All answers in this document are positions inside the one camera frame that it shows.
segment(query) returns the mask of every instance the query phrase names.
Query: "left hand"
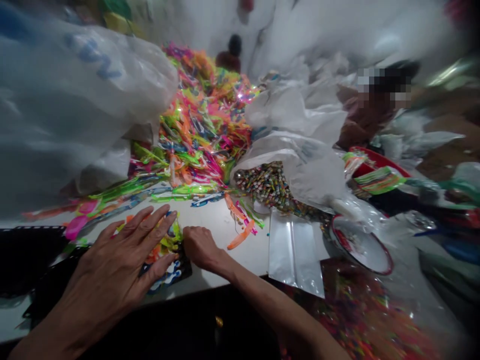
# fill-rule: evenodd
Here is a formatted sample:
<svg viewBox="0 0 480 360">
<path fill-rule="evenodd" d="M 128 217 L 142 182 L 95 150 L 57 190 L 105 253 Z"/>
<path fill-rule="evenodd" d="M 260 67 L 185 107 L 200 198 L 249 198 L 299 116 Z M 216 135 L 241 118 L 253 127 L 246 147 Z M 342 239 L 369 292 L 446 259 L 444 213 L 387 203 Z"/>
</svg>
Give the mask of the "left hand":
<svg viewBox="0 0 480 360">
<path fill-rule="evenodd" d="M 63 296 L 48 316 L 10 354 L 11 359 L 75 359 L 140 304 L 149 288 L 161 278 L 176 255 L 160 258 L 139 277 L 152 249 L 177 217 L 164 205 L 149 206 L 127 223 L 113 238 L 123 221 L 106 227 L 78 262 Z"/>
</svg>

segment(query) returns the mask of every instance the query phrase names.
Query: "hand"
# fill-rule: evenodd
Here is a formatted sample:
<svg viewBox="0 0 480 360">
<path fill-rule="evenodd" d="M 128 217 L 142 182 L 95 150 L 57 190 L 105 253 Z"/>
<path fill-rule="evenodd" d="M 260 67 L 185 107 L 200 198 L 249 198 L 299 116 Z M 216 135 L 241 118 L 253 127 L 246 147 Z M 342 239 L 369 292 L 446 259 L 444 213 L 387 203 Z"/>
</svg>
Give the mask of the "hand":
<svg viewBox="0 0 480 360">
<path fill-rule="evenodd" d="M 36 359 L 74 359 L 139 305 L 176 257 L 163 256 L 139 277 L 145 259 L 177 217 L 174 211 L 155 228 L 169 208 L 162 206 L 148 219 L 153 207 L 141 210 L 113 238 L 123 221 L 107 226 L 78 262 L 57 305 L 19 343 L 11 358 L 35 354 Z"/>
<path fill-rule="evenodd" d="M 186 256 L 199 268 L 221 275 L 230 256 L 218 248 L 212 233 L 205 227 L 183 228 L 183 246 Z"/>
</svg>

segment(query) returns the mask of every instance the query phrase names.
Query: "table surface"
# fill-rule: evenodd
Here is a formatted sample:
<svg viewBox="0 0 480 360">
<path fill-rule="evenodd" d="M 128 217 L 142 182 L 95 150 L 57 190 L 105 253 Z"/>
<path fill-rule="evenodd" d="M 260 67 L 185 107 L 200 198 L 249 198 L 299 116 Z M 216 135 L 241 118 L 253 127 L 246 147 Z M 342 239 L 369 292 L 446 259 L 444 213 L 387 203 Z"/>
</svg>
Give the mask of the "table surface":
<svg viewBox="0 0 480 360">
<path fill-rule="evenodd" d="M 230 210 L 224 200 L 210 202 L 205 206 L 195 208 L 191 207 L 191 201 L 170 201 L 170 210 L 178 212 L 178 221 L 180 226 L 202 226 L 210 229 L 216 244 L 227 249 L 227 245 L 241 233 L 242 227 L 236 224 L 230 214 Z M 119 220 L 125 220 L 128 215 L 136 214 L 139 210 L 153 205 L 155 209 L 160 208 L 164 203 L 149 202 L 149 199 L 139 204 L 134 209 L 112 217 L 99 223 L 91 233 L 85 236 L 89 242 L 94 242 L 99 233 L 110 223 Z M 63 213 L 56 217 L 35 222 L 12 222 L 0 221 L 0 228 L 12 228 L 19 225 L 28 226 L 53 226 L 61 225 L 71 221 L 75 217 L 74 213 Z M 265 227 L 261 229 L 257 226 L 258 234 L 250 234 L 247 239 L 238 247 L 228 251 L 228 253 L 245 268 L 252 273 L 262 276 L 266 275 L 269 268 L 269 237 L 270 216 L 264 218 Z M 143 301 L 143 304 L 152 304 L 164 300 L 170 300 L 175 297 L 200 292 L 207 289 L 217 288 L 226 285 L 228 282 L 211 272 L 193 267 L 192 276 L 169 286 L 156 295 L 149 295 Z M 30 321 L 24 321 L 22 314 L 28 308 L 31 301 L 28 296 L 14 299 L 0 298 L 0 343 L 15 340 L 28 334 Z"/>
</svg>

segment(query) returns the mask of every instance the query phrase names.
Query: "pile of colorful plastic pieces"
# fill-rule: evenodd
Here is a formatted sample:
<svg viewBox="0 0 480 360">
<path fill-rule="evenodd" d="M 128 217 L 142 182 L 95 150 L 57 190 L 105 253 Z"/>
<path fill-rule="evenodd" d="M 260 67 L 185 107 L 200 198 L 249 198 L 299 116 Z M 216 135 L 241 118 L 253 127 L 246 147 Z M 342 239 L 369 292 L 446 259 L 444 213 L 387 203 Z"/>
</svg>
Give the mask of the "pile of colorful plastic pieces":
<svg viewBox="0 0 480 360">
<path fill-rule="evenodd" d="M 297 201 L 290 192 L 284 176 L 281 161 L 263 164 L 235 173 L 236 186 L 268 207 L 276 207 L 284 213 L 291 213 L 307 220 L 318 219 L 321 211 L 315 207 Z"/>
<path fill-rule="evenodd" d="M 163 50 L 180 81 L 170 108 L 159 117 L 158 144 L 132 143 L 128 181 L 67 207 L 27 213 L 28 220 L 75 212 L 65 224 L 67 238 L 74 241 L 147 198 L 193 200 L 192 206 L 200 207 L 229 191 L 230 171 L 251 144 L 245 107 L 259 90 L 245 75 L 216 67 L 204 51 L 172 43 Z"/>
<path fill-rule="evenodd" d="M 325 300 L 283 284 L 280 289 L 317 319 L 352 359 L 440 359 L 416 325 L 415 317 L 421 314 L 410 308 L 410 300 L 393 298 L 378 277 L 347 260 L 323 260 L 321 268 Z"/>
</svg>

